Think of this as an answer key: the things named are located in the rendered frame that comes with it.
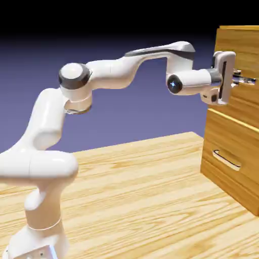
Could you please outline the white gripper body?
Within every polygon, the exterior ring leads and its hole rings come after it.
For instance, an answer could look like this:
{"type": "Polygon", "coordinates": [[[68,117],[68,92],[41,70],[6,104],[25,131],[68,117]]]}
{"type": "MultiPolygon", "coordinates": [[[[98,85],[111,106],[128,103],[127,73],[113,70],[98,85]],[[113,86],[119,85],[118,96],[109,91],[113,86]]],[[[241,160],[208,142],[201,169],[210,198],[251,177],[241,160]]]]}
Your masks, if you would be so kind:
{"type": "Polygon", "coordinates": [[[217,105],[227,105],[232,89],[236,54],[232,51],[216,51],[213,55],[212,84],[219,86],[217,105]]]}

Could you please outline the dark curved drawer handle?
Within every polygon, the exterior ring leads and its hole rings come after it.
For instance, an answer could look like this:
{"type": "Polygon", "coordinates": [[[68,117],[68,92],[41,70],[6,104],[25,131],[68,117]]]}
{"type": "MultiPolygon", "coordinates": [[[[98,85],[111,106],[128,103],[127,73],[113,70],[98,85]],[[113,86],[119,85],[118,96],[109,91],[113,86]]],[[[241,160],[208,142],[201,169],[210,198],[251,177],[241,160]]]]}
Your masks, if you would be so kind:
{"type": "Polygon", "coordinates": [[[232,81],[234,84],[240,84],[240,83],[255,84],[256,79],[234,74],[232,77],[232,81]]]}

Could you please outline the light wood cabinet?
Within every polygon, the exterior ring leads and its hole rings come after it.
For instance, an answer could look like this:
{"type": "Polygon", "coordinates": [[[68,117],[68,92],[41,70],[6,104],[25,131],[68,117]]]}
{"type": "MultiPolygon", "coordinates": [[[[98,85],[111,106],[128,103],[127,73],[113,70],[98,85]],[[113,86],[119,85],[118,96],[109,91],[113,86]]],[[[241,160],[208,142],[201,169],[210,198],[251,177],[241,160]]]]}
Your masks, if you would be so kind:
{"type": "MultiPolygon", "coordinates": [[[[241,30],[259,30],[257,26],[220,26],[220,28],[226,29],[241,29],[241,30]]],[[[259,128],[250,124],[244,123],[246,126],[250,126],[255,130],[259,128]]],[[[201,160],[201,173],[207,178],[218,185],[223,191],[232,196],[242,206],[248,209],[254,215],[259,215],[259,184],[253,183],[251,180],[242,183],[236,177],[233,176],[226,168],[214,160],[209,154],[208,148],[206,148],[203,142],[202,160],[201,160]]]]}

